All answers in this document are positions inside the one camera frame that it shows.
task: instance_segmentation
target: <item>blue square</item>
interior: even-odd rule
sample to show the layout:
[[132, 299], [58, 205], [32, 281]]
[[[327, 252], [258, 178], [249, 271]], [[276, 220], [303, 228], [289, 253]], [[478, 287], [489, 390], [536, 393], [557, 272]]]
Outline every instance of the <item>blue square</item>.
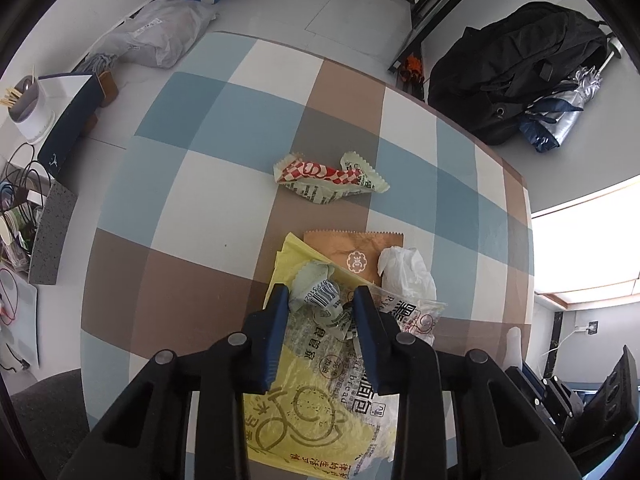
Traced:
[[447, 303], [444, 316], [471, 319], [477, 270], [478, 253], [436, 235], [431, 275], [438, 301]]
[[80, 331], [86, 412], [97, 421], [129, 384], [129, 352]]
[[478, 192], [438, 168], [437, 235], [478, 251]]
[[176, 72], [156, 97], [136, 135], [188, 148], [226, 83]]
[[509, 257], [507, 212], [479, 194], [478, 221], [478, 252], [504, 264], [507, 263]]
[[518, 219], [508, 215], [509, 257], [508, 264], [527, 274], [533, 273], [532, 231]]
[[478, 190], [476, 145], [445, 121], [436, 120], [438, 167], [471, 189]]
[[289, 153], [305, 110], [275, 95], [227, 83], [190, 150], [265, 173]]
[[390, 187], [382, 194], [373, 193], [369, 207], [433, 233], [438, 169], [419, 156], [380, 139], [376, 171]]
[[102, 203], [98, 227], [151, 247], [164, 203], [187, 150], [132, 137]]
[[180, 72], [229, 81], [257, 40], [237, 34], [205, 34], [178, 65]]

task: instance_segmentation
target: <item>brown wrapper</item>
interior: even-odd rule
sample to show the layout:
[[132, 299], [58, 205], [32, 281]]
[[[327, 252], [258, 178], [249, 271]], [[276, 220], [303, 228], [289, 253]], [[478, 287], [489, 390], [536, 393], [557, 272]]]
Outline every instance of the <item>brown wrapper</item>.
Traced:
[[343, 269], [380, 286], [378, 258], [382, 249], [402, 247], [401, 233], [357, 233], [350, 231], [307, 231], [305, 244], [324, 254]]

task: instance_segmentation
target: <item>gray cloth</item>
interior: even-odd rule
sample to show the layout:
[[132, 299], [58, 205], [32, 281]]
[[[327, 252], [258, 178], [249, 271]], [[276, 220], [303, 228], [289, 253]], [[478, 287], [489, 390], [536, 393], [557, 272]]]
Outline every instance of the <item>gray cloth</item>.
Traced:
[[11, 400], [38, 465], [55, 480], [89, 433], [80, 370], [44, 379]]

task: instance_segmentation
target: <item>table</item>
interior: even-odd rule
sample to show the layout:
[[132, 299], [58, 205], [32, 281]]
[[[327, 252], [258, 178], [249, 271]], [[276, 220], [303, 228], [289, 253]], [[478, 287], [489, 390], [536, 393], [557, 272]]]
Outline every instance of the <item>table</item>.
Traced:
[[[351, 150], [390, 184], [386, 193], [315, 205], [274, 183], [286, 153], [335, 166]], [[506, 332], [519, 326], [526, 353], [533, 264], [521, 176], [370, 76], [210, 33], [148, 110], [104, 200], [82, 306], [91, 423], [155, 352], [200, 351], [238, 330], [261, 308], [286, 234], [312, 229], [404, 233], [449, 304], [438, 349], [483, 348], [501, 362]], [[252, 467], [254, 478], [283, 474]]]

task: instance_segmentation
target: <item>barcode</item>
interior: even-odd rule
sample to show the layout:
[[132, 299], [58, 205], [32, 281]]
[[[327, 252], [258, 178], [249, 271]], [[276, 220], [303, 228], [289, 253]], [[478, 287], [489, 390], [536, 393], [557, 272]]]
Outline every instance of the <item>barcode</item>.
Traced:
[[329, 280], [318, 283], [307, 295], [307, 303], [326, 308], [340, 296], [338, 288]]

